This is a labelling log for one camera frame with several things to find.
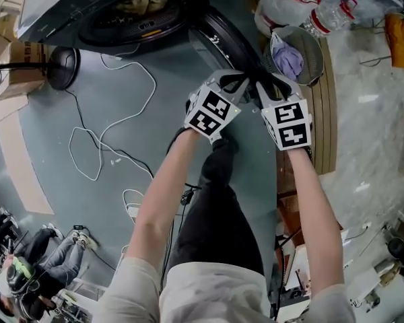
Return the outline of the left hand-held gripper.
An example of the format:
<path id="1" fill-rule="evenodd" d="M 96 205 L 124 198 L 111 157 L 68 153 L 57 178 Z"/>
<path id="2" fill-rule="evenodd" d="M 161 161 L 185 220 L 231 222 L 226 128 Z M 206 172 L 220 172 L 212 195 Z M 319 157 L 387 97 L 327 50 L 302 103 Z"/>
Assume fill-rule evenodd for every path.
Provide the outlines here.
<path id="1" fill-rule="evenodd" d="M 215 71 L 189 96 L 184 127 L 212 140 L 240 113 L 249 78 L 242 71 Z"/>

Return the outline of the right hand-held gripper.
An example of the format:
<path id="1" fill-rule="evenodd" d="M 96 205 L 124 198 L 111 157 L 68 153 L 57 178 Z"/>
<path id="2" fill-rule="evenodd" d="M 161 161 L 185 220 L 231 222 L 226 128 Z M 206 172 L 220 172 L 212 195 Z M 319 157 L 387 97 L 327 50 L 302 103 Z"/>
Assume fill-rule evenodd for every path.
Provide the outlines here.
<path id="1" fill-rule="evenodd" d="M 273 84 L 285 101 L 272 106 L 272 100 L 260 81 L 255 83 L 260 101 L 261 115 L 268 133 L 280 151 L 311 146 L 311 115 L 307 100 L 301 100 L 300 86 L 284 75 L 273 74 Z"/>

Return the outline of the person's right forearm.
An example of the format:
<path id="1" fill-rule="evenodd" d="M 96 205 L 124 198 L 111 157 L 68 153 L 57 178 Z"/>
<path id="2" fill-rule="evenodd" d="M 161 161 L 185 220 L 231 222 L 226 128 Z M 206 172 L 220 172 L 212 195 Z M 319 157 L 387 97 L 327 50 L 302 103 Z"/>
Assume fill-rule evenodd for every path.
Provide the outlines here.
<path id="1" fill-rule="evenodd" d="M 291 149 L 288 157 L 294 172 L 311 293 L 315 296 L 344 283 L 341 232 L 307 152 L 303 148 Z"/>

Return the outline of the person's left forearm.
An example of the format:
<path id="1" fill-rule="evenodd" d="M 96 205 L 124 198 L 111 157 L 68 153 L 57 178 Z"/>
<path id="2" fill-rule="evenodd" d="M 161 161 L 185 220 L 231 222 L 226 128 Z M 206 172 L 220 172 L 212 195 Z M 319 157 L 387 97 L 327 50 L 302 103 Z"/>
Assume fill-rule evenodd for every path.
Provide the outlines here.
<path id="1" fill-rule="evenodd" d="M 142 259 L 154 268 L 160 267 L 198 138 L 199 133 L 187 129 L 172 143 L 142 200 L 127 257 Z"/>

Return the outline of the purple cloth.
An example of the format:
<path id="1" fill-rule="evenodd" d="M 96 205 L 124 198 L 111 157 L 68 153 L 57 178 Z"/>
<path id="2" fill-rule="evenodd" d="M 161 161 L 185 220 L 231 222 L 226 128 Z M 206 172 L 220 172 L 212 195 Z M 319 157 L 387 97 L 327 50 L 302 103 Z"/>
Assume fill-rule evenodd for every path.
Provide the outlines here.
<path id="1" fill-rule="evenodd" d="M 283 42 L 272 50 L 273 62 L 281 73 L 291 80 L 296 80 L 304 67 L 301 53 L 293 46 Z"/>

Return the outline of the wooden slatted board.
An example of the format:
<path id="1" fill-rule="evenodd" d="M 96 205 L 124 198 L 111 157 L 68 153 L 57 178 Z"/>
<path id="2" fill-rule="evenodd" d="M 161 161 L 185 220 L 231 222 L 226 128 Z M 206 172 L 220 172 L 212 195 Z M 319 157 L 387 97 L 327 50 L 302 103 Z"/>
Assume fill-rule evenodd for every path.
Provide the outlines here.
<path id="1" fill-rule="evenodd" d="M 319 175 L 336 170 L 337 164 L 337 96 L 331 53 L 327 41 L 319 41 L 324 58 L 324 71 L 312 87 L 304 87 L 302 93 L 308 100 L 312 114 L 312 161 Z"/>

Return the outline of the metal mesh waste basket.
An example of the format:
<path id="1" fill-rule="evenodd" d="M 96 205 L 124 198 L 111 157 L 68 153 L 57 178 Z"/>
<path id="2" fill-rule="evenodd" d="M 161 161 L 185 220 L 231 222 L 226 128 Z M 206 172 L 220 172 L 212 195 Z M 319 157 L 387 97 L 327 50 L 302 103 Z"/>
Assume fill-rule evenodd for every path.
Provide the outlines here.
<path id="1" fill-rule="evenodd" d="M 272 30 L 271 39 L 264 51 L 264 64 L 268 72 L 283 75 L 273 62 L 272 50 L 275 46 L 286 42 L 298 50 L 304 67 L 295 81 L 299 85 L 313 86 L 324 71 L 324 56 L 318 40 L 303 28 L 284 26 Z"/>

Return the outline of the brown wooden box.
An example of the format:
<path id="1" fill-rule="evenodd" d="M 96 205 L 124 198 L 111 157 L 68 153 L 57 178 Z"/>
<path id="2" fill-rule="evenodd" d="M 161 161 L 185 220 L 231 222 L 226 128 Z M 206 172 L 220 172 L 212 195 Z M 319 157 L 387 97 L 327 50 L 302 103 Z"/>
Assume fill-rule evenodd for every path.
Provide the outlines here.
<path id="1" fill-rule="evenodd" d="M 291 236 L 295 247 L 304 244 L 304 237 L 301 231 L 300 211 L 298 196 L 295 190 L 278 195 L 277 210 L 281 217 L 284 232 Z"/>

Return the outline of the yellow laundry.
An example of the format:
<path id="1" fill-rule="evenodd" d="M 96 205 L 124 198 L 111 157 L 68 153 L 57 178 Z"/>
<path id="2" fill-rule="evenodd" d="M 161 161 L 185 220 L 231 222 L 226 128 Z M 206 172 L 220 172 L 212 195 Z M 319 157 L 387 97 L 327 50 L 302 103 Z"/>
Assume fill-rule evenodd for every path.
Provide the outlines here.
<path id="1" fill-rule="evenodd" d="M 126 0 L 120 2 L 116 9 L 133 15 L 145 15 L 162 10 L 168 0 Z"/>

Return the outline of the person's black trousers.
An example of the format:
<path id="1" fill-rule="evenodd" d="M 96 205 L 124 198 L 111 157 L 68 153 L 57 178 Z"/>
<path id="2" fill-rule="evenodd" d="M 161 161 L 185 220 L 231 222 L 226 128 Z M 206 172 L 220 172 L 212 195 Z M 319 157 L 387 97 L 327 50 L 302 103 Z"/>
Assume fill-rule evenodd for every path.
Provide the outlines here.
<path id="1" fill-rule="evenodd" d="M 170 267 L 189 262 L 229 264 L 264 274 L 254 233 L 230 187 L 233 138 L 220 137 L 201 168 L 201 187 L 178 233 Z"/>

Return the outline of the orange bag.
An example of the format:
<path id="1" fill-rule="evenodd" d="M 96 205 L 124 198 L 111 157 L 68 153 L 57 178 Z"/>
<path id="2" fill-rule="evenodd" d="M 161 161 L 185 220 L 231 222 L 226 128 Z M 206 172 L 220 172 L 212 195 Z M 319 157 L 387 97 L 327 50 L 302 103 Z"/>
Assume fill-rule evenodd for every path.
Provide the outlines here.
<path id="1" fill-rule="evenodd" d="M 391 65 L 404 69 L 404 17 L 388 14 L 384 19 L 384 33 L 391 52 Z"/>

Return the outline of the person's beige shirt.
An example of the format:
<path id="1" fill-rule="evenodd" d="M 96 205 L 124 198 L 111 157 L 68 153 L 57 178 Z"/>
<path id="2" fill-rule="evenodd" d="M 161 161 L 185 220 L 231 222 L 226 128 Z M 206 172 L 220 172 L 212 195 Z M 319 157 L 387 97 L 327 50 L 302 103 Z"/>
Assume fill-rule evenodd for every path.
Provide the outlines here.
<path id="1" fill-rule="evenodd" d="M 151 256 L 156 251 L 144 245 L 129 247 L 92 323 L 273 323 L 260 274 L 228 264 L 185 263 L 170 271 L 160 291 Z M 356 323 L 341 261 L 339 253 L 310 255 L 316 293 L 299 323 Z"/>

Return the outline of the large brown cardboard box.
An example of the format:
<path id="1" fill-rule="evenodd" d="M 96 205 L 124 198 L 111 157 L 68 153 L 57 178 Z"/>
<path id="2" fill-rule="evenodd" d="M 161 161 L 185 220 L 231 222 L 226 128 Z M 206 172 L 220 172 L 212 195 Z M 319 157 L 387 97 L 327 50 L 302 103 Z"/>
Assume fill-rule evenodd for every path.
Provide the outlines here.
<path id="1" fill-rule="evenodd" d="M 46 81 L 48 47 L 33 42 L 12 42 L 0 56 L 0 101 L 27 96 Z"/>

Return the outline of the flat beige cardboard sheet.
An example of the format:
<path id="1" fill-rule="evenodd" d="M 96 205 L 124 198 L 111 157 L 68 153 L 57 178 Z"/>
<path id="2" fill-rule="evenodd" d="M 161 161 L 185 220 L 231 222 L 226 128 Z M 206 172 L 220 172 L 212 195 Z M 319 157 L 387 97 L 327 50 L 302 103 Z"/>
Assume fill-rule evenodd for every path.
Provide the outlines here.
<path id="1" fill-rule="evenodd" d="M 54 215 L 34 170 L 17 112 L 0 120 L 0 146 L 7 172 L 25 210 Z"/>
<path id="2" fill-rule="evenodd" d="M 25 95 L 0 100 L 0 121 L 28 105 Z"/>

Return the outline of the black pedestal fan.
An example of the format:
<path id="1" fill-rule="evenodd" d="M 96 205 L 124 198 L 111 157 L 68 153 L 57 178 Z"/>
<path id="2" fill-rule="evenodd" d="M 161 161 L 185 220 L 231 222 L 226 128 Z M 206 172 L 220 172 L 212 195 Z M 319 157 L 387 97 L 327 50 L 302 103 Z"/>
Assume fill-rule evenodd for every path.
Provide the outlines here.
<path id="1" fill-rule="evenodd" d="M 0 64 L 0 72 L 11 70 L 37 70 L 46 73 L 50 86 L 57 91 L 65 91 L 75 80 L 79 71 L 81 56 L 75 48 L 58 46 L 47 62 L 21 62 Z"/>

